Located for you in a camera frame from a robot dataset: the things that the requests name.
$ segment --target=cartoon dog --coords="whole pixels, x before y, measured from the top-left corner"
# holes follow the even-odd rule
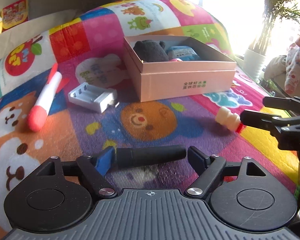
[[[0,110],[0,239],[11,230],[3,209],[7,194],[50,156],[69,161],[82,154],[67,110],[48,116],[39,133],[27,127],[35,101],[31,92]]]

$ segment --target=metal screw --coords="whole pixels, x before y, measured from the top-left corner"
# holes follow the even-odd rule
[[[111,196],[114,194],[114,189],[109,187],[104,187],[101,190],[99,190],[99,194],[103,196]]]
[[[203,193],[203,191],[198,187],[191,187],[187,189],[187,193],[192,196],[199,196]]]

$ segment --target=toy rocket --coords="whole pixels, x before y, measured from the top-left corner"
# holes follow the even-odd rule
[[[28,126],[34,131],[38,132],[42,129],[48,117],[50,107],[56,93],[69,82],[68,78],[62,78],[58,70],[58,64],[55,63],[50,71],[48,81],[43,87],[34,107],[31,108],[28,115]]]

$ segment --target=ribbed gray surface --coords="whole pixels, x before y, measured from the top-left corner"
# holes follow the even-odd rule
[[[287,229],[250,234],[219,222],[201,200],[188,199],[178,190],[125,189],[119,197],[101,200],[79,225],[53,234],[20,229],[8,240],[292,240]]]

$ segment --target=patterned cloth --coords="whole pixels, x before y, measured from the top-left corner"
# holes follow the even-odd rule
[[[123,37],[143,34],[192,36],[231,55],[226,30],[203,8],[185,0],[126,0],[52,28],[0,60],[0,238],[11,229],[4,199],[33,169],[52,155],[69,161],[107,146],[183,144],[229,161],[251,156],[294,191],[298,159],[293,152],[278,150],[269,132],[246,127],[236,134],[214,121],[220,106],[238,114],[253,109],[286,116],[284,111],[263,107],[267,93],[240,69],[228,91],[138,101],[122,61]],[[55,96],[43,129],[33,133],[26,117],[55,62],[70,82]],[[119,107],[97,114],[71,104],[67,94],[82,82],[116,89]],[[187,89],[200,82],[189,80]],[[135,125],[132,121],[140,116],[141,125]],[[106,174],[117,189],[183,190],[196,176],[186,160]]]
[[[293,94],[300,81],[300,37],[290,45],[286,58],[286,81],[284,90]]]

